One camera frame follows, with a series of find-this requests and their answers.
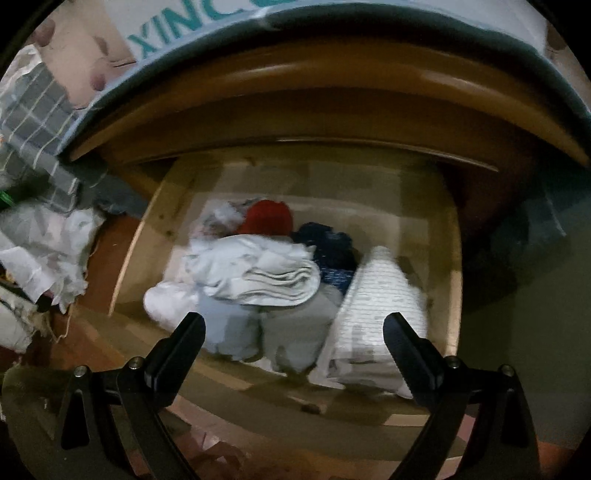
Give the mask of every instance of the teal lettering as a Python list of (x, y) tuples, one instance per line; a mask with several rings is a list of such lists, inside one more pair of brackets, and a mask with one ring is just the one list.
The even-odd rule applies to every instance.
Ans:
[(272, 7), (273, 5), (288, 4), (296, 0), (251, 0), (251, 2), (258, 7)]
[(160, 19), (158, 17), (152, 17), (152, 23), (154, 24), (156, 32), (158, 32), (158, 35), (160, 36), (160, 40), (162, 40), (165, 45), (168, 45), (170, 43), (170, 38), (164, 30), (162, 23), (160, 23)]
[(139, 38), (137, 35), (130, 35), (127, 37), (127, 40), (137, 43), (140, 47), (142, 47), (142, 59), (146, 59), (148, 55), (158, 50), (145, 40)]
[(197, 15), (191, 0), (181, 0), (181, 2), (183, 2), (188, 17), (183, 17), (170, 8), (162, 10), (162, 16), (170, 27), (170, 31), (173, 33), (174, 38), (181, 38), (182, 36), (182, 33), (178, 29), (179, 25), (187, 27), (189, 30), (197, 30), (202, 26), (201, 19)]
[(242, 8), (239, 8), (238, 10), (236, 10), (235, 12), (231, 13), (231, 14), (223, 14), (221, 12), (218, 12), (212, 5), (212, 0), (201, 0), (201, 4), (203, 5), (203, 9), (205, 10), (205, 13), (207, 14), (207, 16), (209, 18), (211, 18), (212, 20), (221, 20), (224, 17), (227, 17), (228, 15), (234, 15), (234, 14), (239, 14), (240, 12), (244, 12), (244, 10)]

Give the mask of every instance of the wooden furniture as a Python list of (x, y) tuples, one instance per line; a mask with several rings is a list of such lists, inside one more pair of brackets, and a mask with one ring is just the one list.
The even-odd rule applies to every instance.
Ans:
[[(282, 144), (181, 156), (131, 242), (111, 316), (81, 310), (80, 317), (118, 358), (145, 355), (167, 334), (147, 318), (143, 295), (174, 277), (191, 222), (222, 200), (255, 196), (285, 201), (296, 226), (318, 221), (346, 231), (361, 253), (390, 247), (429, 297), (430, 339), (442, 353), (456, 352), (462, 294), (456, 210), (428, 155), (390, 148)], [(389, 477), (428, 417), (401, 398), (319, 387), (205, 351), (181, 395), (176, 413), (189, 423), (204, 428), (207, 419), (214, 434), (253, 455), (342, 478)], [(462, 444), (450, 452), (448, 467)]]
[[(98, 151), (153, 194), (103, 302), (109, 316), (81, 310), (80, 321), (118, 362), (145, 355), (166, 333), (143, 295), (174, 278), (190, 222), (216, 202), (266, 196), (288, 203), (296, 226), (332, 225), (360, 252), (390, 247), (428, 295), (429, 338), (454, 354), (460, 239), (518, 198), (539, 156), (588, 163), (571, 125), (539, 85), (384, 39), (315, 38), (187, 61), (104, 112), (68, 151), (71, 160)], [(171, 157), (160, 184), (137, 170)], [(388, 478), (427, 419), (400, 398), (316, 387), (206, 352), (173, 409), (319, 478)], [(448, 467), (461, 451), (459, 442)]]

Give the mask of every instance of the light blue cloth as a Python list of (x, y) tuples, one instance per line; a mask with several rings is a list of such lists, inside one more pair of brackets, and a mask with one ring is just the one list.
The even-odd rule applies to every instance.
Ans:
[(343, 296), (321, 284), (308, 301), (295, 307), (263, 307), (263, 351), (278, 372), (302, 373), (313, 367)]
[(259, 307), (208, 297), (200, 289), (197, 312), (205, 319), (203, 347), (210, 353), (246, 360), (260, 351)]

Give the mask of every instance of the open drawer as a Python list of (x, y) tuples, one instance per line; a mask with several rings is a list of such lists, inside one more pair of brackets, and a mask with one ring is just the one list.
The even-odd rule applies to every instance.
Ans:
[[(429, 339), (443, 355), (456, 353), (460, 234), (436, 163), (408, 151), (318, 144), (233, 147), (180, 157), (135, 234), (111, 318), (95, 322), (99, 334), (125, 357), (145, 355), (167, 333), (144, 312), (144, 293), (174, 279), (190, 224), (224, 200), (257, 196), (286, 202), (296, 229), (306, 222), (330, 225), (347, 232), (361, 254), (376, 245), (390, 248), (428, 297)], [(412, 401), (393, 395), (367, 397), (294, 382), (204, 350), (181, 396), (176, 405), (183, 403), (184, 418), (203, 427), (206, 415), (222, 440), (345, 478), (388, 478), (428, 417)], [(460, 443), (451, 457), (461, 452)]]

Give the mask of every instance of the folded towel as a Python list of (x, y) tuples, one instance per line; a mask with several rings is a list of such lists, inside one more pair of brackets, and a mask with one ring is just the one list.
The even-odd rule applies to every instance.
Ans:
[(407, 391), (382, 333), (393, 312), (400, 312), (419, 337), (427, 336), (421, 291), (409, 285), (388, 248), (375, 247), (357, 269), (335, 318), (313, 375), (316, 382), (324, 377)]
[(192, 242), (185, 268), (205, 295), (243, 305), (293, 306), (320, 286), (314, 249), (259, 235)]

